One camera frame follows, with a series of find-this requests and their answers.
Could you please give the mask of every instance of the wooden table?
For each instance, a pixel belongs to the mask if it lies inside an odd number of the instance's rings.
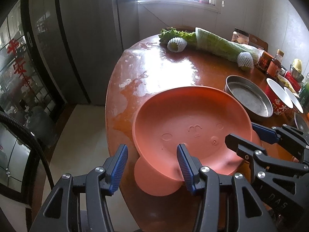
[[[120,189],[143,231],[192,231],[200,198],[191,196],[185,186],[164,197],[148,195],[137,186],[134,165],[139,154],[132,139],[132,121],[136,110],[152,95],[175,87],[204,85],[223,90],[226,77],[233,74],[251,80],[261,89],[266,87],[265,75],[256,68],[246,73],[236,63],[189,48],[181,53],[171,53],[159,45],[157,35],[125,50],[117,62],[106,99],[107,140],[111,156],[121,143],[129,148]],[[271,127],[284,123],[288,124],[289,120],[282,114],[272,116],[262,124]],[[263,146],[270,156],[291,160],[292,156],[279,145],[263,143]],[[244,163],[238,171],[250,178],[248,164]]]

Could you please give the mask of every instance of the braided black hose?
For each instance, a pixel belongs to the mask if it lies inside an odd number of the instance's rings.
[[[40,144],[38,143],[37,139],[31,134],[30,130],[24,127],[16,119],[10,117],[5,112],[1,112],[1,111],[0,111],[0,122],[5,124],[18,138],[26,142],[26,145],[28,145],[31,149],[34,149],[37,152],[37,154],[39,155],[43,163],[50,188],[53,189],[55,185],[54,185],[52,173],[50,172],[50,169],[48,166],[48,162],[46,160],[46,157],[43,153],[43,150]]]

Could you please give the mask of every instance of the plastic bag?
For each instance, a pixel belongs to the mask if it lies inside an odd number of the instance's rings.
[[[232,62],[237,63],[239,53],[249,52],[253,58],[253,62],[256,64],[264,52],[253,46],[233,43],[201,28],[195,28],[195,33],[197,49],[205,50]]]

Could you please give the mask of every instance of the round metal tray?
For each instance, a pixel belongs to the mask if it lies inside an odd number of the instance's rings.
[[[262,122],[272,116],[273,109],[267,95],[246,78],[228,76],[224,91],[236,98],[253,121]]]

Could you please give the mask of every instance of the red package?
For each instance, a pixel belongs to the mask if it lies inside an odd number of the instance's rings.
[[[288,71],[284,76],[293,86],[296,92],[299,92],[301,86],[297,83],[297,81],[292,77],[291,73]]]

